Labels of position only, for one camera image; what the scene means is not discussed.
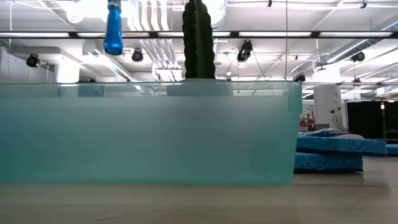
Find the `blue spray bottle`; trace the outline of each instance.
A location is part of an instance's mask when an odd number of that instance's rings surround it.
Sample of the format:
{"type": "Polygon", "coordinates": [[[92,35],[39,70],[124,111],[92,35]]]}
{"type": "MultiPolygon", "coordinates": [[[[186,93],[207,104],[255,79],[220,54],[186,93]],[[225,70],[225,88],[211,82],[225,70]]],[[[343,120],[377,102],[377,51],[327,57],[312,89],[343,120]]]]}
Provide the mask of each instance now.
{"type": "Polygon", "coordinates": [[[121,0],[108,0],[104,49],[110,55],[121,55],[123,51],[121,6],[121,0]]]}

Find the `fluorescent light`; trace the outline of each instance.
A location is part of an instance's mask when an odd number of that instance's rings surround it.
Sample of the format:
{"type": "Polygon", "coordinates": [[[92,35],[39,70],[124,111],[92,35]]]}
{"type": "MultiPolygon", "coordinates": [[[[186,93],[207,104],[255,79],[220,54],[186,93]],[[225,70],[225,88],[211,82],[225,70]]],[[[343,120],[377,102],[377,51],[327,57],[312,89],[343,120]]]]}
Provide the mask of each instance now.
{"type": "Polygon", "coordinates": [[[159,37],[183,37],[183,32],[159,32],[157,34],[159,37]]]}
{"type": "MultiPolygon", "coordinates": [[[[157,34],[159,37],[183,37],[183,32],[159,32],[157,34]]],[[[213,32],[213,37],[229,37],[231,32],[213,32]]]]}
{"type": "Polygon", "coordinates": [[[240,37],[309,37],[311,32],[239,32],[240,37]]]}
{"type": "Polygon", "coordinates": [[[0,37],[69,37],[67,32],[0,32],[0,37]]]}
{"type": "Polygon", "coordinates": [[[148,32],[127,32],[122,33],[122,37],[149,37],[148,32]]]}
{"type": "Polygon", "coordinates": [[[231,32],[213,32],[213,37],[229,37],[231,32]]]}
{"type": "Polygon", "coordinates": [[[104,32],[77,33],[79,37],[105,37],[104,32]]]}
{"type": "Polygon", "coordinates": [[[320,37],[389,37],[392,32],[321,32],[320,37]]]}

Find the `teal plastic bin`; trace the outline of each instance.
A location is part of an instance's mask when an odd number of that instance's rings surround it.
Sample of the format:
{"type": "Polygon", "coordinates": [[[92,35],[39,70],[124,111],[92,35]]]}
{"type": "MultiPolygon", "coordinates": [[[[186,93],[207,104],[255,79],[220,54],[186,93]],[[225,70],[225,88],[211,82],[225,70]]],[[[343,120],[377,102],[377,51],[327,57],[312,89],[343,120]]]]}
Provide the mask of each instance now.
{"type": "Polygon", "coordinates": [[[0,86],[1,183],[287,184],[295,82],[0,86]]]}

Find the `wooden table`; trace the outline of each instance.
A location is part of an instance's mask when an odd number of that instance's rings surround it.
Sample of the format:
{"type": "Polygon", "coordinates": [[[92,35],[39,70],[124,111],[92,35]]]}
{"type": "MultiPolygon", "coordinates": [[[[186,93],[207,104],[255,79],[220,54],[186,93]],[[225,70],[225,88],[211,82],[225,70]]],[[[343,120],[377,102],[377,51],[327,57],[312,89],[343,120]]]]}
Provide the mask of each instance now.
{"type": "Polygon", "coordinates": [[[282,187],[0,185],[0,223],[398,223],[398,158],[282,187]]]}

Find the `blue sponge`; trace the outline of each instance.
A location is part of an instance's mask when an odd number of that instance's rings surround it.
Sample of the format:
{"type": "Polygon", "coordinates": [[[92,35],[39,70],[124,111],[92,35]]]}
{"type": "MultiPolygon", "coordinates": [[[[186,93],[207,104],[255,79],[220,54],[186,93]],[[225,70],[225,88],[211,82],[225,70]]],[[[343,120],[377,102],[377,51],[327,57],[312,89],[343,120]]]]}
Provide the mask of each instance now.
{"type": "Polygon", "coordinates": [[[322,137],[298,137],[296,152],[342,156],[387,156],[384,141],[322,137]]]}
{"type": "Polygon", "coordinates": [[[398,156],[398,144],[388,144],[387,154],[388,156],[398,156]]]}
{"type": "Polygon", "coordinates": [[[362,172],[363,160],[359,156],[329,156],[310,153],[296,153],[294,172],[299,173],[341,173],[362,172]]]}

